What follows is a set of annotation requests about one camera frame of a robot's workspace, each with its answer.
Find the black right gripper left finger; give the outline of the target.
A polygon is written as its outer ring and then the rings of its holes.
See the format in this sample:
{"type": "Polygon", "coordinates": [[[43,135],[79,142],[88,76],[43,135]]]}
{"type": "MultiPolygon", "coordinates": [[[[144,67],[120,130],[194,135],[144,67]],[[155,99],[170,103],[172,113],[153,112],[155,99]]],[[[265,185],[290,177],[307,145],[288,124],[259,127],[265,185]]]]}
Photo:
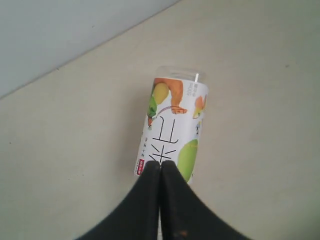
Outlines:
{"type": "Polygon", "coordinates": [[[156,240],[160,164],[149,161],[123,201],[82,240],[156,240]]]}

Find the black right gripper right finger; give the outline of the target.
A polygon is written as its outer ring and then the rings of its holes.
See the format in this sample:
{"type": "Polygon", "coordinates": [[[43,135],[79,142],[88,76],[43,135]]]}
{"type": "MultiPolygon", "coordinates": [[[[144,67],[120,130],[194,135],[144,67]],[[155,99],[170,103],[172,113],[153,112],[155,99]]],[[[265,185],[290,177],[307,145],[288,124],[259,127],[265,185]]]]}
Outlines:
{"type": "Polygon", "coordinates": [[[197,197],[173,161],[161,165],[159,197],[164,240],[248,238],[219,218],[197,197]]]}

